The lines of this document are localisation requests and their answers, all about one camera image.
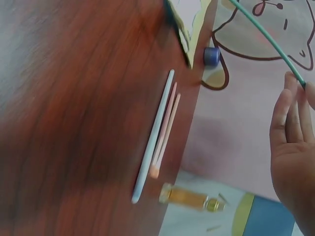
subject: cartoon drawing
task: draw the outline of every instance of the cartoon drawing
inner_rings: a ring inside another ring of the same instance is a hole
[[[266,28],[288,57],[305,70],[313,70],[310,42],[315,32],[311,0],[239,0]],[[281,59],[257,28],[229,0],[218,2],[211,45],[244,59],[266,61]],[[228,66],[221,56],[220,65],[207,72],[203,85],[224,89],[229,82]]]

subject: glass vial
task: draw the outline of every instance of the glass vial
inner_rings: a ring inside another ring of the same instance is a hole
[[[169,183],[163,185],[159,201],[209,212],[223,211],[225,207],[225,203],[218,201],[216,198],[209,198],[207,194],[191,192]]]

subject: wooden table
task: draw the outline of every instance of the wooden table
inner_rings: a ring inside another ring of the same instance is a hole
[[[155,236],[217,1],[186,66],[162,0],[0,2],[0,236]],[[171,68],[182,94],[160,178],[132,190]]]

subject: yellow paper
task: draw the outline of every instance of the yellow paper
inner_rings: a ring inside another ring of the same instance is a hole
[[[211,0],[168,0],[190,68],[193,67],[199,34]]]

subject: bottle cap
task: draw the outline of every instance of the bottle cap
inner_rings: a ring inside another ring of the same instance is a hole
[[[203,53],[203,62],[205,65],[217,66],[220,62],[220,49],[219,48],[205,48]]]

